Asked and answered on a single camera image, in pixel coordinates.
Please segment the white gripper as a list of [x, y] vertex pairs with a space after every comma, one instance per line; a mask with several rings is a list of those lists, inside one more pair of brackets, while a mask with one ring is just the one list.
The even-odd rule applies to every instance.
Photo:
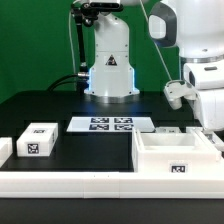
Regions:
[[186, 63], [184, 80], [196, 98], [190, 101], [194, 117], [204, 129], [224, 130], [224, 61]]

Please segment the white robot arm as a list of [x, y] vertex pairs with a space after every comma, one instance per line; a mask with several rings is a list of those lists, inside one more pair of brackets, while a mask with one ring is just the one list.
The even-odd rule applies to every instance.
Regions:
[[[71, 6], [78, 39], [82, 27], [95, 32], [95, 63], [80, 70], [89, 75], [85, 93], [105, 103], [139, 94], [129, 63], [129, 28], [114, 16], [127, 5], [147, 0], [79, 0]], [[180, 78], [164, 88], [173, 109], [186, 99], [207, 130], [224, 129], [224, 0], [160, 0], [146, 16], [151, 40], [163, 48], [179, 49]]]

